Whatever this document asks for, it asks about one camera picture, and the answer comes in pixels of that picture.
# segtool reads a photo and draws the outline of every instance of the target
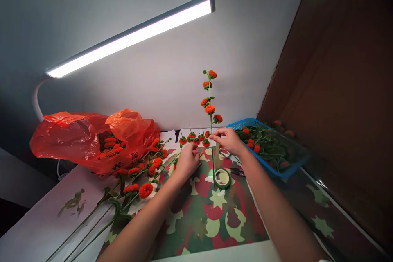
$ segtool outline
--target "white table surface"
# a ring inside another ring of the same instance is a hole
[[[182,130],[183,135],[187,136],[190,131],[189,129],[184,130],[186,134]],[[199,129],[193,129],[193,131],[198,135]],[[178,143],[175,143],[176,136],[174,131],[161,133],[162,140],[166,140],[169,137],[172,137],[172,141],[167,143],[165,148],[177,149]],[[115,183],[114,177],[99,179],[83,166],[75,167],[0,239],[0,261],[44,262],[93,210],[102,197],[104,187],[113,187]],[[80,204],[85,200],[86,203],[80,216],[77,216],[77,213],[75,213],[76,208],[74,208],[74,210],[64,210],[62,215],[57,217],[64,203],[73,198],[74,193],[82,188],[85,192],[82,194]],[[108,204],[101,205],[96,213],[68,240],[51,261],[64,261],[108,207]],[[111,220],[112,215],[112,211],[106,214],[92,231],[90,237],[94,237]],[[109,229],[103,232],[76,261],[95,261],[105,242]],[[82,249],[90,240],[91,238],[87,238],[79,249]],[[186,257],[171,257],[159,261],[201,261],[201,259],[207,261],[212,261],[213,259],[217,261],[232,261],[234,259],[251,261],[255,257],[262,261],[280,261],[271,241],[199,252],[186,255]]]

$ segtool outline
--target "green stem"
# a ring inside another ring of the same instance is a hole
[[[71,254],[68,255],[68,257],[64,260],[67,261],[69,257],[71,257],[71,255],[78,249],[78,247],[82,244],[82,242],[87,238],[87,236],[93,231],[93,229],[97,226],[97,224],[101,221],[101,219],[109,212],[109,209],[111,208],[109,207],[108,210],[106,210],[106,212],[104,213],[104,215],[101,216],[100,219],[98,219],[98,221],[96,222],[96,224],[94,224],[94,226],[90,229],[90,231],[86,234],[86,236],[79,242],[79,244],[75,247],[75,249],[71,252]]]
[[[87,221],[87,219],[89,219],[91,217],[91,215],[93,215],[93,213],[98,209],[99,205],[97,205],[93,211],[91,211],[91,213],[82,221],[82,223],[79,224],[79,226],[67,237],[67,239],[65,241],[63,241],[63,243],[56,249],[56,251],[54,251],[52,253],[52,255],[50,255],[50,257],[45,261],[48,262],[56,253],[57,251],[69,240],[69,238],[83,225],[85,224],[85,222]]]
[[[82,252],[93,242],[93,241],[95,241],[95,239],[97,238],[97,237],[99,237],[99,235],[101,234],[101,233],[103,233],[104,231],[105,231],[105,229],[107,229],[112,223],[114,222],[114,219],[112,219],[107,225],[105,225],[104,226],[104,228],[103,229],[101,229],[100,230],[100,232],[98,232],[97,233],[97,235],[70,261],[70,262],[73,262],[76,258],[78,258],[78,256],[80,255],[80,254],[82,254]]]

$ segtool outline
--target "hand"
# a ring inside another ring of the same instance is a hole
[[[240,154],[248,151],[232,128],[218,128],[209,138],[222,145],[223,148],[235,156],[240,156]]]
[[[181,177],[182,181],[187,181],[196,169],[201,165],[199,162],[200,153],[194,154],[192,151],[198,148],[195,144],[187,144],[180,153],[179,161],[177,162],[176,176]]]

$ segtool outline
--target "white wall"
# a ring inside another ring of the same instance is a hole
[[[31,208],[55,181],[0,148],[0,198]]]
[[[187,1],[1,0],[0,120],[20,137],[10,152],[27,148],[37,124],[30,95],[47,67]],[[46,82],[43,112],[132,108],[162,130],[207,126],[202,70],[214,69],[224,125],[255,117],[300,0],[215,2],[213,14]]]

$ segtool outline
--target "blue plastic basket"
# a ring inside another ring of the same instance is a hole
[[[244,119],[238,122],[235,122],[233,124],[229,124],[227,127],[232,128],[233,130],[238,130],[242,129],[243,126],[258,126],[262,128],[268,128],[271,129],[269,126],[261,123],[260,121],[253,119],[253,118],[248,118]],[[284,142],[288,146],[291,146],[297,150],[300,154],[303,156],[296,162],[290,163],[291,165],[282,173],[277,172],[275,169],[270,167],[259,155],[257,155],[251,148],[249,148],[245,143],[244,145],[247,146],[247,148],[253,153],[253,155],[258,159],[258,161],[262,164],[262,167],[266,170],[268,175],[270,177],[281,177],[281,178],[289,178],[292,176],[293,173],[295,173],[297,170],[299,170],[305,162],[310,158],[310,153],[309,151],[301,146],[300,144],[294,142],[293,140],[289,139],[286,136],[283,136],[276,130],[272,129],[272,134],[274,134],[274,137],[277,138],[279,141]]]

